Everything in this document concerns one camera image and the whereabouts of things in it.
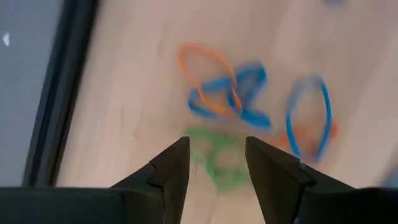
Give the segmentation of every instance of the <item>wooden floor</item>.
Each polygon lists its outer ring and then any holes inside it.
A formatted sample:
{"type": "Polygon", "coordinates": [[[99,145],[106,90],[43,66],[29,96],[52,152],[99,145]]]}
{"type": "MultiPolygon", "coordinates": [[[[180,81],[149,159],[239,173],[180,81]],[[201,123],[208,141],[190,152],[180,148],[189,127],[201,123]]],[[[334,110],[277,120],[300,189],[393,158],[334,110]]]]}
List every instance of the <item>wooden floor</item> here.
{"type": "MultiPolygon", "coordinates": [[[[109,187],[189,126],[269,138],[241,123],[212,124],[190,114],[185,101],[191,86],[176,51],[195,41],[219,50],[232,65],[264,63],[269,84],[257,107],[270,115],[274,132],[284,129],[294,82],[321,74],[340,132],[317,168],[355,187],[376,185],[398,143],[398,2],[326,2],[103,1],[57,184],[109,187]]],[[[206,72],[195,64],[191,69],[199,77],[206,72]]],[[[304,100],[295,119],[311,118],[321,110],[317,105],[316,97],[304,100]]],[[[253,190],[218,195],[205,171],[192,164],[182,223],[244,222],[264,223],[253,190]]]]}

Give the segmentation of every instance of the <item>black frame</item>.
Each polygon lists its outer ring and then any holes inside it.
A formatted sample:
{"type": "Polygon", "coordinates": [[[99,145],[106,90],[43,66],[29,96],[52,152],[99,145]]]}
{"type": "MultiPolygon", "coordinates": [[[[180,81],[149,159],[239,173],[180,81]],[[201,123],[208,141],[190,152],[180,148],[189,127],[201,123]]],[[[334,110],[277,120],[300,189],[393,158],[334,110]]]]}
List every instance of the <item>black frame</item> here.
{"type": "Polygon", "coordinates": [[[64,0],[22,185],[54,185],[78,94],[98,0],[64,0]]]}

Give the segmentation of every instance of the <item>wooden surface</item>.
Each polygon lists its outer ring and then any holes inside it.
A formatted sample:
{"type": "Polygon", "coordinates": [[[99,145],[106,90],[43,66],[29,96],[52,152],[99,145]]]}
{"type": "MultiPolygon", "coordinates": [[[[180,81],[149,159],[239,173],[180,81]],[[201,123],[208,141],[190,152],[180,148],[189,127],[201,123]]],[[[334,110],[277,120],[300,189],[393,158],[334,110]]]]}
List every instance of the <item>wooden surface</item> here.
{"type": "MultiPolygon", "coordinates": [[[[398,2],[352,0],[103,1],[97,19],[59,186],[109,187],[176,141],[189,126],[269,139],[237,121],[214,124],[190,114],[191,88],[178,69],[185,41],[218,49],[236,66],[260,60],[269,84],[257,107],[284,129],[287,96],[308,73],[328,84],[340,133],[317,167],[355,187],[376,185],[395,150],[398,125],[398,2]]],[[[190,64],[198,77],[217,76],[190,64]]],[[[304,99],[296,120],[322,112],[304,99]]],[[[217,195],[192,164],[182,223],[264,223],[250,187],[217,195]]]]}

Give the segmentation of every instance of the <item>green rubber band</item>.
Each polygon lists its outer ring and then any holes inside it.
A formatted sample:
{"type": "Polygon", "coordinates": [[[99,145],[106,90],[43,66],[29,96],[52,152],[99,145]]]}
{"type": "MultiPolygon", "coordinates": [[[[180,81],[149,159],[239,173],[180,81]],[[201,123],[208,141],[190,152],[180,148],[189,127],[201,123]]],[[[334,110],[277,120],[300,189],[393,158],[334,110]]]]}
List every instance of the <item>green rubber band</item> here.
{"type": "Polygon", "coordinates": [[[249,182],[244,157],[239,150],[241,140],[237,137],[217,134],[206,128],[189,128],[185,134],[192,139],[204,139],[211,143],[210,155],[205,158],[198,150],[191,148],[191,158],[203,165],[220,192],[237,189],[249,182]],[[235,169],[216,169],[215,162],[223,152],[232,150],[238,156],[239,165],[235,169]]]}

